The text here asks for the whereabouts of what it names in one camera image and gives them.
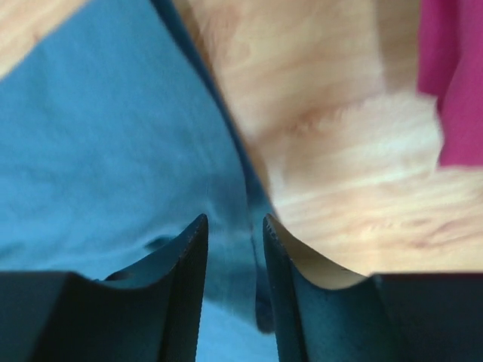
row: pink fabric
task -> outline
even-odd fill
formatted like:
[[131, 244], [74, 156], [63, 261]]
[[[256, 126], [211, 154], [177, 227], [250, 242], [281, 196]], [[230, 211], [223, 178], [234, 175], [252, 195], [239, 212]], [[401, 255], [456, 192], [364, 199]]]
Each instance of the pink fabric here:
[[483, 165], [483, 0], [421, 0], [418, 89], [438, 97], [439, 163]]

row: teal fabric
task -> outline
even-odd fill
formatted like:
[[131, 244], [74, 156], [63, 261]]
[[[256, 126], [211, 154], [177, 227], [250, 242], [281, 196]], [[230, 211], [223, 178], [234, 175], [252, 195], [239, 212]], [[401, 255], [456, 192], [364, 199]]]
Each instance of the teal fabric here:
[[105, 278], [206, 213], [206, 300], [254, 341], [272, 329], [272, 208], [169, 0], [91, 1], [1, 82], [0, 110], [1, 270]]
[[273, 334], [262, 334], [241, 318], [205, 301], [197, 362], [278, 362]]

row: magenta clothing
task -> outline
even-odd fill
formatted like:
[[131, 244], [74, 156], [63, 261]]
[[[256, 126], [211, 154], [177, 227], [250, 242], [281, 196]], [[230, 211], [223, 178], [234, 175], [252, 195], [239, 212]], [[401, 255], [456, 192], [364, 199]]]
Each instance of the magenta clothing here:
[[483, 1], [421, 0], [418, 90], [438, 97], [439, 164], [483, 165]]

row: light wood floor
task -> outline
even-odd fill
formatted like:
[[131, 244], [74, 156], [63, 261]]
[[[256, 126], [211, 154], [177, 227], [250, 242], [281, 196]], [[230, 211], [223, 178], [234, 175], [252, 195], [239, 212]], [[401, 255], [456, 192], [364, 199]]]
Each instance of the light wood floor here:
[[[85, 0], [2, 0], [0, 74]], [[282, 222], [357, 272], [483, 267], [483, 172], [437, 170], [418, 2], [176, 0]]]

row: wooden floor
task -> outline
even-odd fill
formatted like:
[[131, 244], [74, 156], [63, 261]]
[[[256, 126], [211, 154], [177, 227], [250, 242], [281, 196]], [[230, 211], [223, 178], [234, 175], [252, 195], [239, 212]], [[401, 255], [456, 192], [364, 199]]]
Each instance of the wooden floor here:
[[[2, 0], [0, 73], [85, 0]], [[435, 171], [418, 2], [176, 0], [282, 222], [357, 272], [483, 267], [483, 172]]]

